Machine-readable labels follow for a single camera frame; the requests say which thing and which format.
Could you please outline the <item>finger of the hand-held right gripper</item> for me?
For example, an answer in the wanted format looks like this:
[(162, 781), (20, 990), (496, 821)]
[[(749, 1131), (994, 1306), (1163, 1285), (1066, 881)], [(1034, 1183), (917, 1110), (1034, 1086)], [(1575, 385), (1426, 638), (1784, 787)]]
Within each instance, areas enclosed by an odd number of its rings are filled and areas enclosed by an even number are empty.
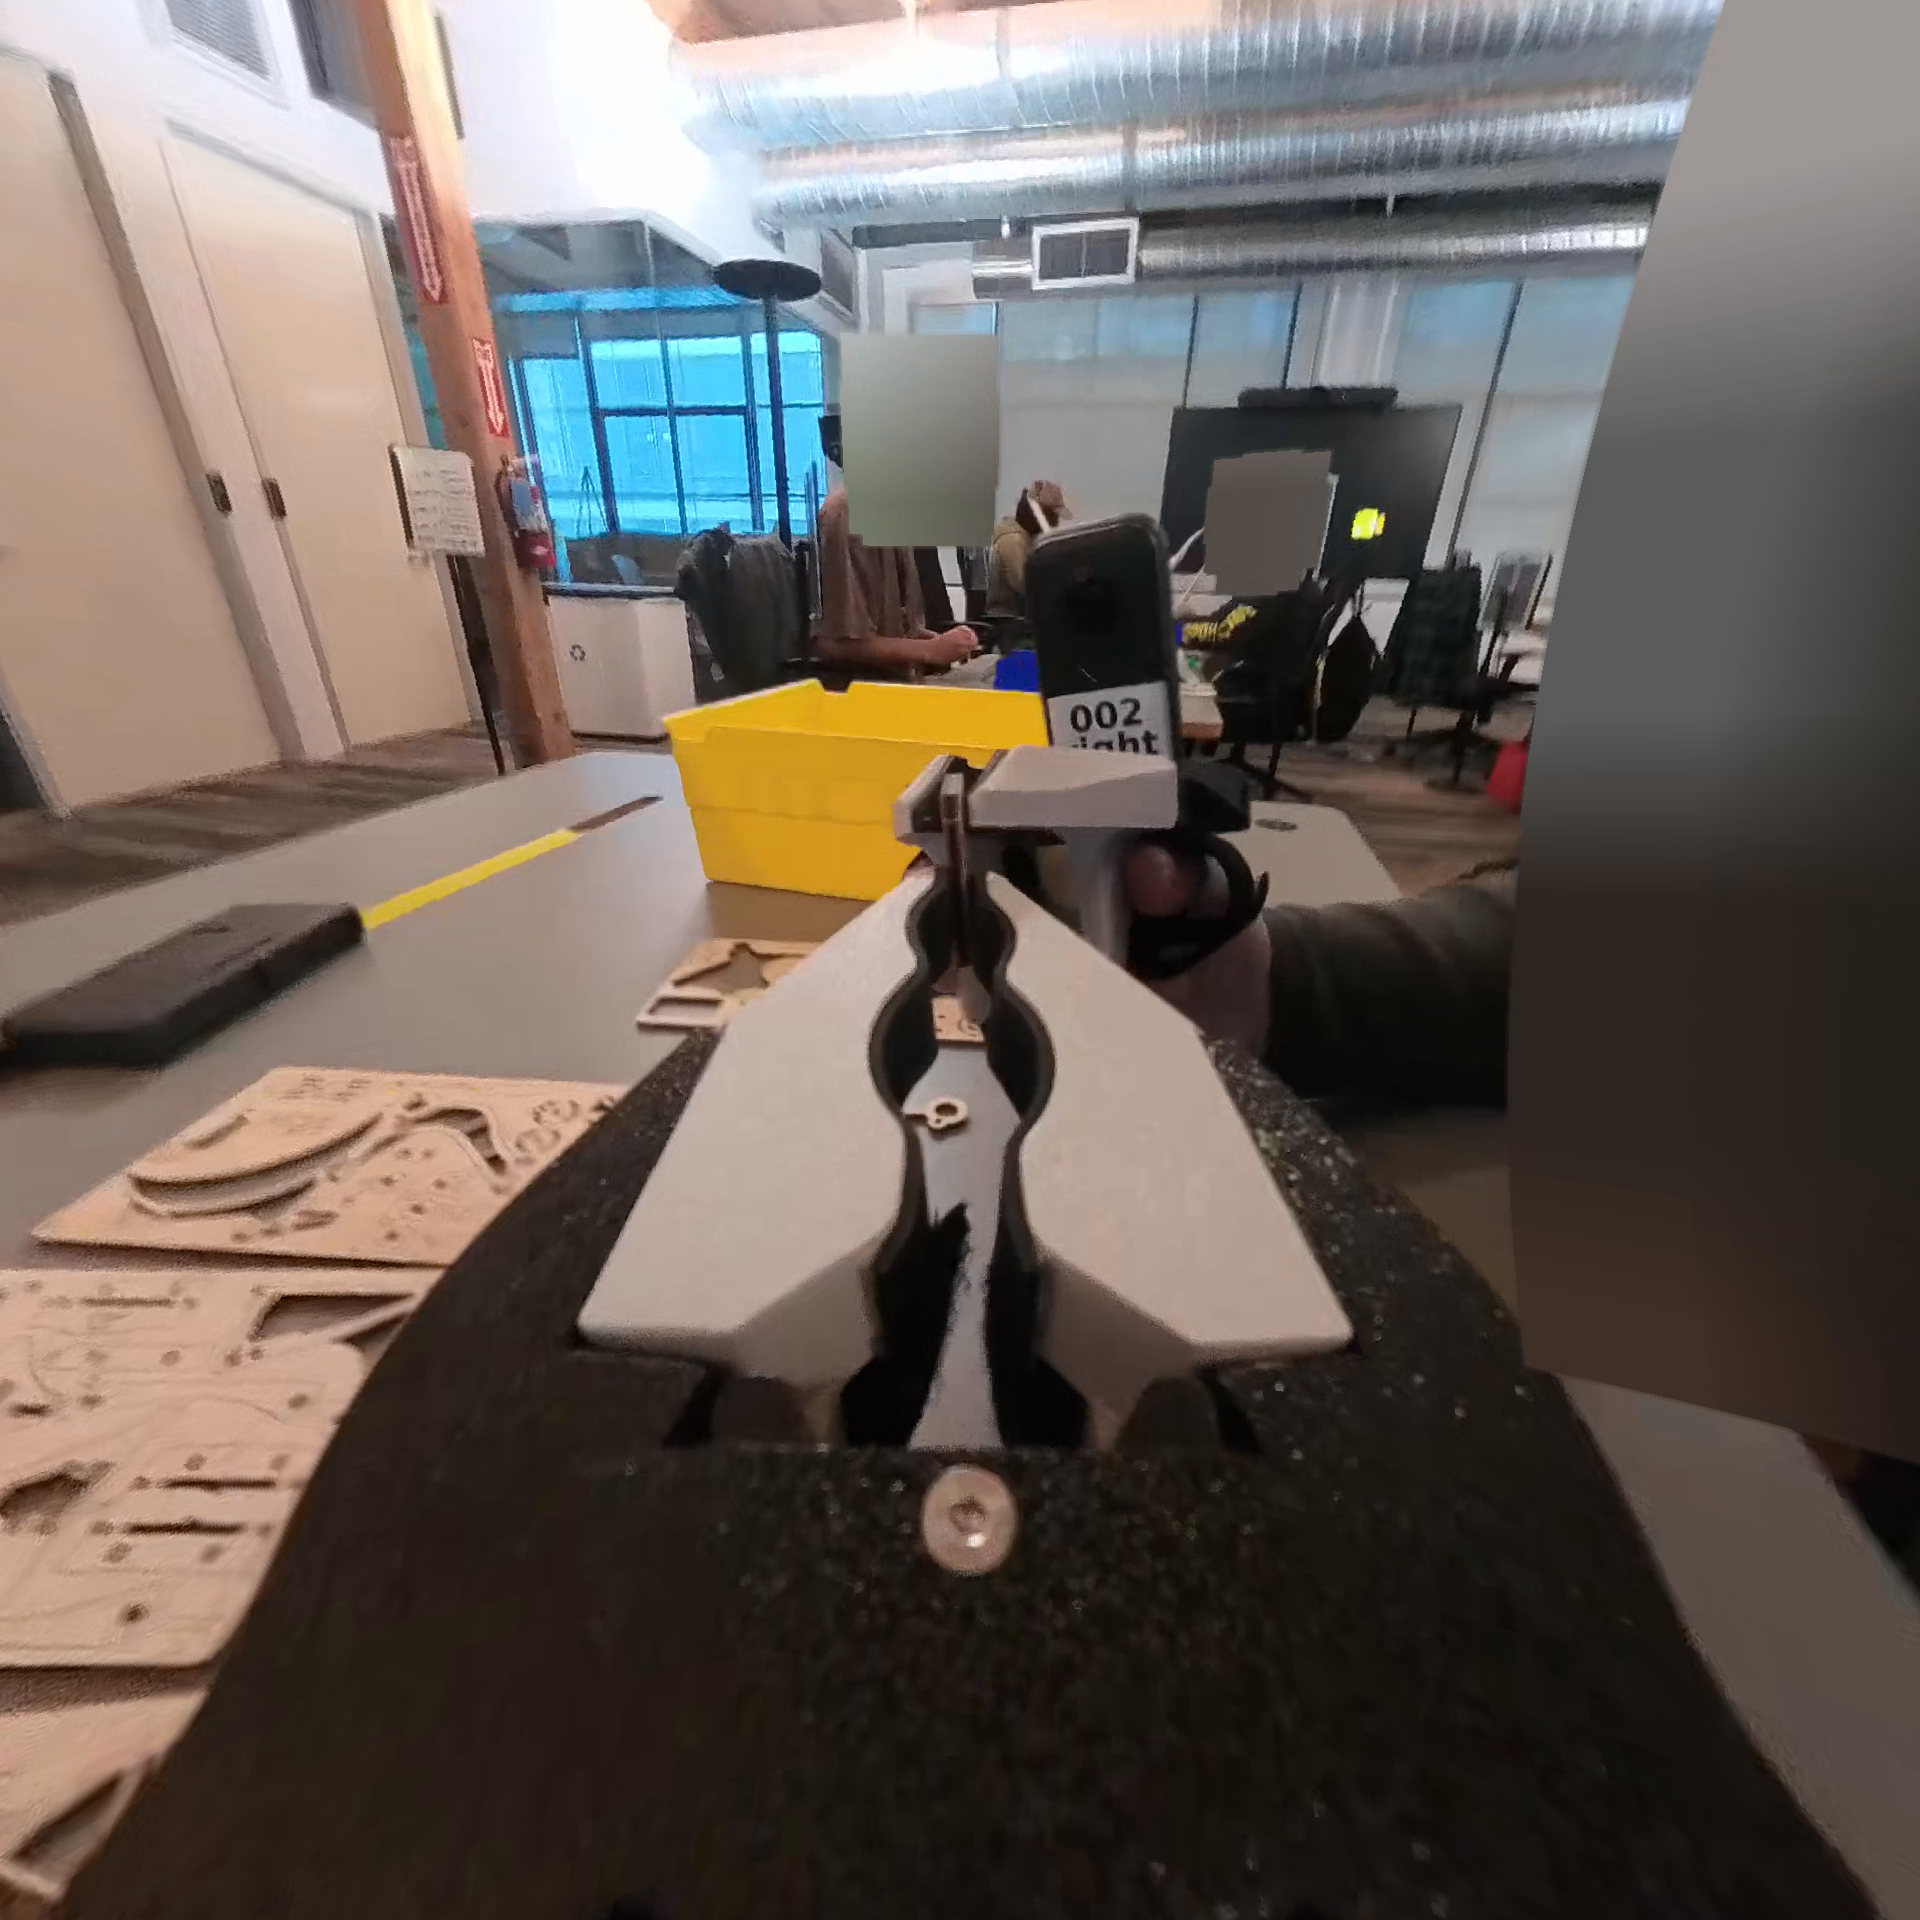
[(973, 845), (1039, 873), (1092, 870), (1180, 822), (1180, 775), (1153, 753), (1021, 745), (973, 781)]
[(968, 869), (968, 760), (933, 757), (894, 803), (894, 837), (917, 861)]

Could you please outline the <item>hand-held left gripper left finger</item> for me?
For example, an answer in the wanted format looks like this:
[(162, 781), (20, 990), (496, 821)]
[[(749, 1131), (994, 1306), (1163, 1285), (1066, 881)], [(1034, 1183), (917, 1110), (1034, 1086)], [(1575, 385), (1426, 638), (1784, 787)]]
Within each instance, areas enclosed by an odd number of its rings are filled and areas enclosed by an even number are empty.
[[(582, 1345), (774, 1384), (855, 1447), (915, 1436), (970, 1238), (948, 942), (945, 881), (914, 869), (729, 1021), (587, 1288)], [(968, 1125), (929, 1135), (915, 1113), (948, 1095)]]

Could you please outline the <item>wooden model part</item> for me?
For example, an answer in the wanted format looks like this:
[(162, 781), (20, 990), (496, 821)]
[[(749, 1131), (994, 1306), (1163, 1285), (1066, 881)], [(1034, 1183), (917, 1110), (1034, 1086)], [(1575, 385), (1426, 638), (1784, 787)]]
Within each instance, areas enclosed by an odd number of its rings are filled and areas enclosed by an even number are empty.
[(968, 826), (968, 799), (973, 768), (962, 758), (948, 757), (933, 779), (931, 818), (944, 866), (944, 894), (950, 923), (951, 995), (965, 1019), (983, 1029), (989, 1014), (989, 986), (983, 982), (975, 956), (975, 889), (971, 881), (971, 843)]

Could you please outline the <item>person's right hand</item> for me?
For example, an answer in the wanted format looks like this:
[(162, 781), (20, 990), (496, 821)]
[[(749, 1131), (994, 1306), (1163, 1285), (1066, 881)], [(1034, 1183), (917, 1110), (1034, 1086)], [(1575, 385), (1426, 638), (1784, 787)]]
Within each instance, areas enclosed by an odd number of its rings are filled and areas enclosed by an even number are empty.
[[(1186, 855), (1140, 839), (1121, 869), (1124, 896), (1138, 934), (1147, 925), (1213, 925), (1230, 918), (1232, 884), (1210, 855)], [(1213, 1043), (1263, 1056), (1273, 1013), (1273, 950), (1262, 918), (1218, 941), (1182, 973), (1129, 973)]]

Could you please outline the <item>wooden sheet with star cutout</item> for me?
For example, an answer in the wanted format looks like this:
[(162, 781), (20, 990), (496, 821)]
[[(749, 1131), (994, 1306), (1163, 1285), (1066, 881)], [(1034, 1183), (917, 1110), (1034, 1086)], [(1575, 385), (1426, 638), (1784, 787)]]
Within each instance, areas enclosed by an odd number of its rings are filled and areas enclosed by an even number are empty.
[(814, 950), (814, 942), (707, 939), (646, 999), (635, 1029), (677, 1036), (719, 1032)]

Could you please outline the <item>office chair with black jacket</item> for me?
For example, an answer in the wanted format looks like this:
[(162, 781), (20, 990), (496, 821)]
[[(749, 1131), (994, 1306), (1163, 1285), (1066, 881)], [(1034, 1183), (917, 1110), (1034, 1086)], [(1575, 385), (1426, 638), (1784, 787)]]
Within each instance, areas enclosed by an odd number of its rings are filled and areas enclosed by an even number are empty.
[(676, 598), (698, 706), (817, 677), (800, 565), (777, 536), (726, 526), (692, 536), (677, 558)]

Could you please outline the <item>white recycling cabinet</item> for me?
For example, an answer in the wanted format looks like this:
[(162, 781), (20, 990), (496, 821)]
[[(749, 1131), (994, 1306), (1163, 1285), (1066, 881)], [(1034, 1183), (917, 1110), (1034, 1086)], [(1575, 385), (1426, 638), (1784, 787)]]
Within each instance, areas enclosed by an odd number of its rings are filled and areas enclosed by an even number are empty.
[(549, 583), (546, 619), (576, 739), (655, 747), (698, 703), (684, 602), (668, 591)]

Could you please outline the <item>yellow tape strip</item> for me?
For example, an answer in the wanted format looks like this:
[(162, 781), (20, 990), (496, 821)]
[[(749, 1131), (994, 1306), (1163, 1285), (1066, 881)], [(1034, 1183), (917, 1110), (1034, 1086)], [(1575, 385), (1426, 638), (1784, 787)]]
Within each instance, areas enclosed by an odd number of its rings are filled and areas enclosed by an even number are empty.
[(452, 901), (467, 890), (483, 886), (493, 879), (516, 873), (516, 869), (527, 866), (547, 855), (567, 850), (584, 839), (582, 829), (555, 829), (544, 832), (536, 839), (518, 843), (502, 852), (492, 852), (479, 861), (473, 861), (465, 866), (459, 866), (441, 877), (421, 881), (406, 890), (382, 899), (372, 904), (362, 904), (357, 921), (362, 929), (372, 934), (394, 923), (418, 915), (419, 910)]

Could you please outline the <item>black floor lamp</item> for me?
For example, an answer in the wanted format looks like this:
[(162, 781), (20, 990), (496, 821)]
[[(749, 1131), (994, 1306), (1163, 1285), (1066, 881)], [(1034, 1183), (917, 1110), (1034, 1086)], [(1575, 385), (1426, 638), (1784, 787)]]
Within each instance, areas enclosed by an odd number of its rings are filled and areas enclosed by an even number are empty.
[(774, 463), (774, 506), (777, 541), (794, 549), (794, 521), (790, 514), (790, 470), (785, 447), (785, 393), (781, 352), (781, 311), (802, 305), (822, 293), (819, 274), (781, 256), (737, 256), (711, 269), (713, 285), (731, 300), (751, 303), (759, 313), (764, 340), (766, 393), (770, 415), (770, 447)]

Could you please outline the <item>large blue-tinted window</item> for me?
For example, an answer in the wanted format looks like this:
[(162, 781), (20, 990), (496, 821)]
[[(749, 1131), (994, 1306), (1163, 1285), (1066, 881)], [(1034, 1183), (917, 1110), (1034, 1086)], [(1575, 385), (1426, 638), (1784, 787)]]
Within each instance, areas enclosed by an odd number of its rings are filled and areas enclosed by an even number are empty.
[(562, 580), (669, 587), (711, 528), (811, 536), (833, 337), (707, 286), (508, 294), (492, 318)]

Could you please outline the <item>red fire extinguisher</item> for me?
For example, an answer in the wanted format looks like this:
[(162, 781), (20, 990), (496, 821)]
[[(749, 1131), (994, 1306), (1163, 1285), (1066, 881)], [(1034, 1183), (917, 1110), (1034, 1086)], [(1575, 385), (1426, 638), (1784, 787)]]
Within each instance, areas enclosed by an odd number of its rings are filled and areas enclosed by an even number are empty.
[(527, 463), (504, 456), (493, 474), (493, 493), (516, 567), (539, 580), (554, 578), (559, 567), (555, 531)]

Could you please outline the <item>white notice board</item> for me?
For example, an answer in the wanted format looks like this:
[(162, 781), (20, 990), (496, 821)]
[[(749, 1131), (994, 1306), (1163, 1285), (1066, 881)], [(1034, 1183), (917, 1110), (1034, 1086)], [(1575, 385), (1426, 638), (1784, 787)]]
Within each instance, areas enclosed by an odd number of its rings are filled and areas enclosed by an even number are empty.
[(421, 558), (479, 561), (486, 532), (471, 458), (456, 448), (389, 445), (401, 536)]

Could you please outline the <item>black flat case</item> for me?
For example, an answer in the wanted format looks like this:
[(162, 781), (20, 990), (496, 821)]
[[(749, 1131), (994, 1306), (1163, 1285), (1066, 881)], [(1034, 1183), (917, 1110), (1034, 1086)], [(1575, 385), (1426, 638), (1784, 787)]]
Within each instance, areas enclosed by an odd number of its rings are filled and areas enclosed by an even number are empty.
[(351, 904), (230, 907), (11, 1010), (4, 1063), (162, 1068), (357, 949), (365, 933)]

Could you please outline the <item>wooden sheet with slot cutouts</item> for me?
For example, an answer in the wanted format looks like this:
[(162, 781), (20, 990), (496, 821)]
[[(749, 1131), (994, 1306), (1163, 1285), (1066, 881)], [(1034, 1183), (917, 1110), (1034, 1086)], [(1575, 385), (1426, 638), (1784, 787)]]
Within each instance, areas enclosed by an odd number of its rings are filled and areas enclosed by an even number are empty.
[(2, 1669), (227, 1647), (436, 1266), (29, 1266), (2, 1282)]

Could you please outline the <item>white wall vent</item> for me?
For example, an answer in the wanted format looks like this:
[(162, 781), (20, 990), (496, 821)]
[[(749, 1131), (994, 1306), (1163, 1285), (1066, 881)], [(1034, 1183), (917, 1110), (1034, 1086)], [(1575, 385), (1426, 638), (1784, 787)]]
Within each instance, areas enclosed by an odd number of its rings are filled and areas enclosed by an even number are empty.
[(273, 91), (278, 61), (259, 3), (155, 3), (162, 34), (173, 48), (210, 62), (227, 79)]

